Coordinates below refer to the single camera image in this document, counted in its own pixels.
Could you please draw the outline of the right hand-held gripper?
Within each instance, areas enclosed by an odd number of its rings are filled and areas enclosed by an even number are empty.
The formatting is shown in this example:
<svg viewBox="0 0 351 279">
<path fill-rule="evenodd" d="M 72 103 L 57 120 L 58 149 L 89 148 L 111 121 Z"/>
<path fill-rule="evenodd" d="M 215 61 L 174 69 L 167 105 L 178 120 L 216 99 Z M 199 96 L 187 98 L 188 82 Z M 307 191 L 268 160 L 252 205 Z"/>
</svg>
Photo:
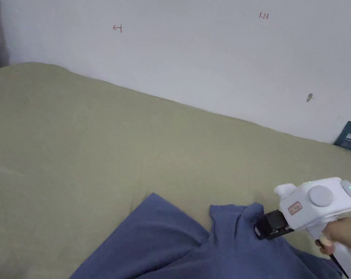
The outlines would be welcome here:
<svg viewBox="0 0 351 279">
<path fill-rule="evenodd" d="M 266 213 L 254 225 L 259 240 L 274 239 L 298 230 L 327 224 L 351 211 L 351 182 L 339 177 L 278 185 L 278 210 Z"/>
</svg>

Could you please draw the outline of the person's right hand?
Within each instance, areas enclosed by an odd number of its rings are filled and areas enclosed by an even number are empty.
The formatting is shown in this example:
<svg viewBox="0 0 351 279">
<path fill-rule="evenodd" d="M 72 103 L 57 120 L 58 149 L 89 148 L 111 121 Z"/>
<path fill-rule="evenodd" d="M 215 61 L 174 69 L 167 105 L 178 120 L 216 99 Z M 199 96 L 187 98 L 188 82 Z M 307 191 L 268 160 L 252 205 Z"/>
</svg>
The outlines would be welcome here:
<svg viewBox="0 0 351 279">
<path fill-rule="evenodd" d="M 325 255 L 334 253 L 335 243 L 351 248 L 351 217 L 328 223 L 315 243 Z"/>
</svg>

